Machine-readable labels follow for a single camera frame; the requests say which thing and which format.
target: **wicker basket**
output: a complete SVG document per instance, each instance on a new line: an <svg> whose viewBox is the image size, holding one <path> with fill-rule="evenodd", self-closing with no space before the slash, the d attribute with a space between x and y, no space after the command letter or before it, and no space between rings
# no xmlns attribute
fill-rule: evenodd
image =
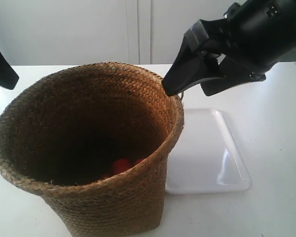
<svg viewBox="0 0 296 237"><path fill-rule="evenodd" d="M0 116L0 173L41 196L74 237L118 237L159 225L167 156L183 107L161 77L121 63L63 70L23 91ZM146 158L101 180L119 158Z"/></svg>

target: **basket rim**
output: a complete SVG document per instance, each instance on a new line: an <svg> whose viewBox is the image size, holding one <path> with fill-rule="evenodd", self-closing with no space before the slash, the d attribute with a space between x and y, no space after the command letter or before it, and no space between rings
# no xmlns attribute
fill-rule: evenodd
<svg viewBox="0 0 296 237"><path fill-rule="evenodd" d="M70 73L80 69L84 70L85 67L97 67L101 65L103 66L104 64L106 64L108 67L124 67L124 68L127 67L127 69L131 69L133 72L140 71L140 73L142 74L150 75L153 78L153 80L155 82L158 82L161 86L162 77L159 76L158 74L139 66L125 64L125 63L118 63L118 62L103 62L103 63L75 66L72 68L64 69L59 72L50 74L43 78L48 78L56 74ZM12 100L12 102L5 108L4 112L0 115L0 121L2 116L5 116L5 112L9 109L9 106L13 104L14 100ZM4 154L4 152L0 150L0 174L4 179L6 179L8 182L15 185L16 187L28 193L35 194L37 196L45 196L45 197L52 197L52 198L85 198L85 197L91 197L94 195L107 194L108 191L114 189L115 187L114 183L121 180L122 177L128 174L141 177L142 174L145 173L150 168L149 164L154 163L151 161L157 161L158 159L165 158L165 157L160 158L160 156L157 155L158 153L169 154L170 151L173 149L184 126L184 111L183 111L183 105L181 103L179 96L172 96L170 97L170 100L172 101L172 103L176 104L176 108L177 108L177 117L176 117L175 123L173 124L172 130L170 131L166 139L163 141L163 143L152 154L150 154L141 163L137 164L136 166L128 169L123 173L114 175L105 180L97 180L95 182L85 184L85 185L78 185L78 186L53 185L50 183L37 181L33 178L20 174L14 168L13 165L9 165L9 162L2 162L2 159L3 159L2 154Z"/></svg>

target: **white tray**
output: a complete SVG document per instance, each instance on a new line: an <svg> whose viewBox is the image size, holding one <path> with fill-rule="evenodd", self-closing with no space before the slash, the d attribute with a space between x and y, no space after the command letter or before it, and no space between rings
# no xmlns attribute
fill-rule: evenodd
<svg viewBox="0 0 296 237"><path fill-rule="evenodd" d="M169 154L166 191L195 194L243 191L251 179L222 113L186 109L183 132Z"/></svg>

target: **white table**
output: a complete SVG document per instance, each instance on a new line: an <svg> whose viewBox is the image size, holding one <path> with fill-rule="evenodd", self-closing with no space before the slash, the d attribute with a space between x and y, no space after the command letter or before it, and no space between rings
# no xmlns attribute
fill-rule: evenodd
<svg viewBox="0 0 296 237"><path fill-rule="evenodd" d="M15 90L0 88L0 113L23 89L68 66L17 66ZM169 65L147 65L164 76ZM223 112L247 165L245 192L167 195L159 228L141 237L296 237L296 65L277 64L265 82L206 97L189 89L185 108ZM43 200L0 177L0 237L69 237Z"/></svg>

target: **black object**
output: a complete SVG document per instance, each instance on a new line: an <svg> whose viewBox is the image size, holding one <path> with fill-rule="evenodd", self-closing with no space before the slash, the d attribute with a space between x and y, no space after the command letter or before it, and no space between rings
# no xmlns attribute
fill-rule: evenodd
<svg viewBox="0 0 296 237"><path fill-rule="evenodd" d="M0 86L13 90L18 80L19 76L0 53Z"/></svg>
<svg viewBox="0 0 296 237"><path fill-rule="evenodd" d="M234 3L224 19L198 20L162 85L176 95L201 84L207 96L236 85L263 81L265 72L296 47L296 0ZM217 58L225 55L219 64Z"/></svg>

